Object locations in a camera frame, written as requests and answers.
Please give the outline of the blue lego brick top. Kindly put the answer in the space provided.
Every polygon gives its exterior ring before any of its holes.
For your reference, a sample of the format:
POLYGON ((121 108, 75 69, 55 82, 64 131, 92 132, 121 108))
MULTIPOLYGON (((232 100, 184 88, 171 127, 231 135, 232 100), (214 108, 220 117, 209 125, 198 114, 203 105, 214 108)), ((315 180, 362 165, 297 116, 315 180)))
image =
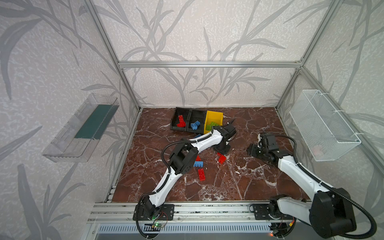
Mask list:
POLYGON ((201 123, 199 121, 195 121, 194 123, 191 123, 192 130, 196 131, 199 129, 201 123))

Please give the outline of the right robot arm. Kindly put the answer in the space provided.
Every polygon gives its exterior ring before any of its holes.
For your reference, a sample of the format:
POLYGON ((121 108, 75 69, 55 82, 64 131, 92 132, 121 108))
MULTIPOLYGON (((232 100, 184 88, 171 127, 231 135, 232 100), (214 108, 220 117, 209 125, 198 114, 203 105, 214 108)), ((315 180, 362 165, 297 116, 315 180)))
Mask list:
POLYGON ((280 169, 304 190, 310 201, 295 200, 284 194, 272 197, 268 205, 272 218, 289 215, 311 226, 324 239, 341 236, 363 240, 375 235, 377 223, 366 209, 353 201, 345 189, 327 184, 298 160, 295 139, 288 138, 293 142, 293 151, 289 152, 279 148, 276 138, 271 133, 260 134, 258 142, 249 145, 248 155, 280 169), (363 213, 370 222, 370 229, 363 234, 353 234, 357 229, 354 209, 363 213))

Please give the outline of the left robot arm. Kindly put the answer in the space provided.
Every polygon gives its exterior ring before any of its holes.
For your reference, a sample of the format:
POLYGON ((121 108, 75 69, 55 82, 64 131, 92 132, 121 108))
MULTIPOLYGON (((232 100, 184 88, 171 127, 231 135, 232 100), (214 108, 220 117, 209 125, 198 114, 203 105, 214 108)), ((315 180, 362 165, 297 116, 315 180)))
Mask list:
POLYGON ((198 138, 176 141, 164 147, 161 159, 167 170, 152 192, 142 194, 138 206, 150 215, 159 210, 178 179, 189 172, 202 151, 213 147, 218 153, 226 155, 231 148, 230 141, 237 133, 234 121, 214 126, 210 132, 198 138))

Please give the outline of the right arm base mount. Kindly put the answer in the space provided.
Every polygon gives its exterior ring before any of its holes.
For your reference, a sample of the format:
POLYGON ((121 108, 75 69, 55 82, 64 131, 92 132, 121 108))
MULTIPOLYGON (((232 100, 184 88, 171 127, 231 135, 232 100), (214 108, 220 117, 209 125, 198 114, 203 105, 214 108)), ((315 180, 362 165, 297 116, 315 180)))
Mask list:
POLYGON ((272 203, 254 203, 249 206, 249 211, 254 214, 255 220, 277 220, 288 221, 294 217, 285 215, 278 210, 277 205, 272 203))

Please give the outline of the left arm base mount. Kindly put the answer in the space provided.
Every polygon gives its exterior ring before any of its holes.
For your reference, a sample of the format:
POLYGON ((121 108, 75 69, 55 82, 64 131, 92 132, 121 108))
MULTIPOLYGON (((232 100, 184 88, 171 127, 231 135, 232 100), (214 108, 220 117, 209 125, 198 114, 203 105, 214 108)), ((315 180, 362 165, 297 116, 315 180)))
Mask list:
POLYGON ((147 208, 143 204, 136 205, 133 220, 149 221, 149 220, 168 220, 172 221, 175 213, 175 205, 164 204, 160 207, 147 208))

